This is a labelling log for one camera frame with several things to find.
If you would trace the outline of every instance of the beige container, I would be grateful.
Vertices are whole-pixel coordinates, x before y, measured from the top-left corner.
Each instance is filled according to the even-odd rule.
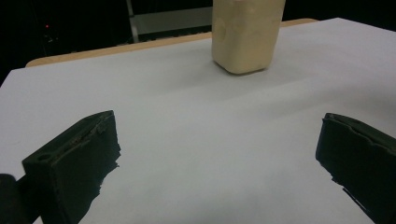
[[[285,0],[213,0],[212,57],[234,74],[269,66]]]

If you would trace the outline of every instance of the white tabletop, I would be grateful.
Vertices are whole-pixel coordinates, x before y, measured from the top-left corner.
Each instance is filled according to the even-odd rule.
[[[121,157],[81,223],[373,223],[315,160],[325,113],[396,136],[396,34],[335,19],[282,28],[271,66],[235,77],[210,40],[12,71],[0,172],[115,111]]]

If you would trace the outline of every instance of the table surface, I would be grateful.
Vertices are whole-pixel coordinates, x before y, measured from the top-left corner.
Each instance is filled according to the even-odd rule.
[[[304,23],[309,23],[309,22],[314,22],[314,21],[316,21],[316,20],[309,19],[309,18],[293,20],[293,21],[282,21],[280,26],[288,27],[288,26],[292,26],[292,25],[304,24]],[[166,46],[166,45],[180,44],[180,43],[190,42],[190,41],[195,41],[195,40],[200,40],[200,39],[208,39],[211,37],[212,37],[212,33],[209,32],[209,33],[203,33],[203,34],[198,34],[198,35],[185,35],[185,36],[180,36],[180,37],[166,38],[166,39],[160,39],[160,40],[131,44],[131,45],[118,46],[118,47],[107,48],[107,49],[94,49],[94,50],[87,50],[87,51],[82,51],[82,52],[77,52],[77,53],[56,55],[56,56],[34,59],[34,60],[30,61],[28,64],[26,64],[26,67],[43,65],[43,64],[48,64],[48,63],[67,62],[67,61],[73,61],[73,60],[84,59],[84,58],[99,57],[99,56],[128,52],[128,51],[139,50],[139,49],[157,48],[157,47]]]
[[[281,28],[266,70],[231,76],[211,40],[12,71],[0,171],[114,110],[121,156],[80,223],[373,223],[315,160],[325,113],[396,135],[396,34],[334,19]]]

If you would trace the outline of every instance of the wooden table edge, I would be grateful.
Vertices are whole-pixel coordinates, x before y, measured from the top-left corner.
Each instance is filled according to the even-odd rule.
[[[288,27],[288,26],[292,26],[292,25],[305,24],[305,23],[314,22],[314,21],[317,21],[317,20],[305,18],[305,19],[292,20],[292,21],[282,21],[280,26]],[[68,61],[85,59],[85,58],[100,57],[100,56],[116,54],[116,53],[123,53],[123,52],[128,52],[128,51],[133,51],[133,50],[139,50],[139,49],[151,49],[151,48],[156,48],[156,47],[161,47],[161,46],[190,42],[190,41],[194,41],[194,40],[207,39],[207,38],[211,38],[211,37],[212,37],[212,33],[209,32],[209,33],[203,33],[203,34],[198,34],[198,35],[184,35],[184,36],[154,40],[154,41],[149,41],[149,42],[123,45],[123,46],[117,46],[117,47],[106,48],[106,49],[93,49],[93,50],[87,50],[87,51],[76,52],[76,53],[49,56],[49,57],[34,59],[34,60],[30,61],[28,64],[26,64],[26,67],[38,66],[38,65],[49,64],[49,63],[68,62]]]

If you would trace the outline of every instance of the dark background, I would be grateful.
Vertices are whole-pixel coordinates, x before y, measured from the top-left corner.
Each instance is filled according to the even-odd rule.
[[[134,14],[210,7],[212,0],[132,0]],[[385,0],[286,0],[284,21],[344,18],[396,31]],[[1,0],[0,85],[33,59],[131,43],[125,0]]]

